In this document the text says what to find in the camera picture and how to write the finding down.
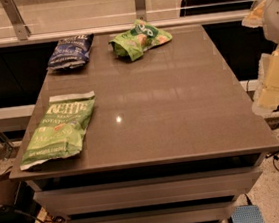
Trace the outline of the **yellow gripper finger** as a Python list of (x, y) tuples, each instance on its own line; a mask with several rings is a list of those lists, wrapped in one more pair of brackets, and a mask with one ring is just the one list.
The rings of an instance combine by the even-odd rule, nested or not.
[(263, 13), (266, 1), (262, 1), (242, 20), (241, 25), (248, 28), (259, 28), (263, 25)]
[(252, 112), (262, 116), (279, 106), (279, 46), (272, 54), (261, 55), (258, 70), (258, 85), (254, 92)]

